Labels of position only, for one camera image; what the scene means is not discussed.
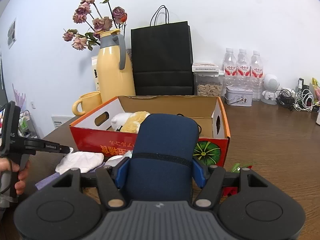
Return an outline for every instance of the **cardboard box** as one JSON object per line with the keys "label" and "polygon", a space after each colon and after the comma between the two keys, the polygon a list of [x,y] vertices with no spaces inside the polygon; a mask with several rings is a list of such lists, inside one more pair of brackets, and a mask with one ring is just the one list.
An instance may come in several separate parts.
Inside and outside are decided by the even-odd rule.
{"label": "cardboard box", "polygon": [[119,113],[147,111],[151,114],[183,114],[202,128],[194,156],[206,165],[223,166],[230,131],[220,97],[201,96],[118,96],[103,103],[70,124],[80,151],[123,155],[134,147],[137,134],[112,131],[111,119]]}

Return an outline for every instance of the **purple cloth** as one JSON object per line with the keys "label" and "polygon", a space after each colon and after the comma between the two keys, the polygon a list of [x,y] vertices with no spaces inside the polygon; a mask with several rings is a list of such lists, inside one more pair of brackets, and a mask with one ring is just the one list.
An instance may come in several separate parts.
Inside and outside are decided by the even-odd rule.
{"label": "purple cloth", "polygon": [[[105,164],[105,162],[103,162],[101,165],[99,165],[98,167],[94,168],[93,170],[91,170],[89,172],[94,172],[97,168],[102,167],[104,164]],[[58,177],[60,177],[60,173],[56,172],[56,173],[50,175],[49,177],[39,181],[38,183],[36,183],[37,189],[41,190],[43,187],[47,186],[49,183],[51,183],[52,181],[54,181]]]}

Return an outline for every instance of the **human hand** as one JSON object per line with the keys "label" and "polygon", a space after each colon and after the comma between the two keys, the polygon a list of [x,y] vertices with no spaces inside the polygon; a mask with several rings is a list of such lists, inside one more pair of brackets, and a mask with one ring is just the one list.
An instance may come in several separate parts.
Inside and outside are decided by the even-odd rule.
{"label": "human hand", "polygon": [[[12,164],[12,171],[13,172],[18,172],[20,167],[13,161],[11,161]],[[26,166],[24,170],[20,171],[18,174],[18,182],[14,185],[14,188],[17,191],[17,195],[21,195],[24,192],[24,189],[26,187],[26,182],[25,179],[29,175],[29,168],[30,168],[30,161],[27,161]],[[7,158],[0,158],[0,172],[2,171],[9,171],[10,170],[10,165],[9,161]]]}

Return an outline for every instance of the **green melon illustration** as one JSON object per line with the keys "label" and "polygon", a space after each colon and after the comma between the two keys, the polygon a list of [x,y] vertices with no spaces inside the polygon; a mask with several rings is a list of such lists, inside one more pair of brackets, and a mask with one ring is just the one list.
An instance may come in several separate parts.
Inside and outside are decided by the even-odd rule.
{"label": "green melon illustration", "polygon": [[197,143],[193,156],[197,157],[204,165],[215,165],[220,160],[221,149],[212,142],[201,141]]}

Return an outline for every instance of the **wood grain surface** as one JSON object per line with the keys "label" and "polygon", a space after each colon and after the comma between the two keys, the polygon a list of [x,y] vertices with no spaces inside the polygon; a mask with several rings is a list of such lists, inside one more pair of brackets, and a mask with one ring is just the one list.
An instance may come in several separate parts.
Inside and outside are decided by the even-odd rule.
{"label": "wood grain surface", "polygon": [[[307,218],[299,240],[320,239],[320,126],[316,124],[317,113],[290,112],[262,102],[254,102],[252,107],[225,105],[225,109],[231,132],[226,170],[235,163],[253,163],[256,172],[304,208]],[[76,149],[68,123],[45,139]],[[54,173],[61,158],[60,154],[41,152],[31,157],[28,195],[35,191],[36,182]],[[96,198],[95,190],[90,190],[89,195]],[[4,219],[7,240],[19,239],[13,230],[12,213],[13,209]]]}

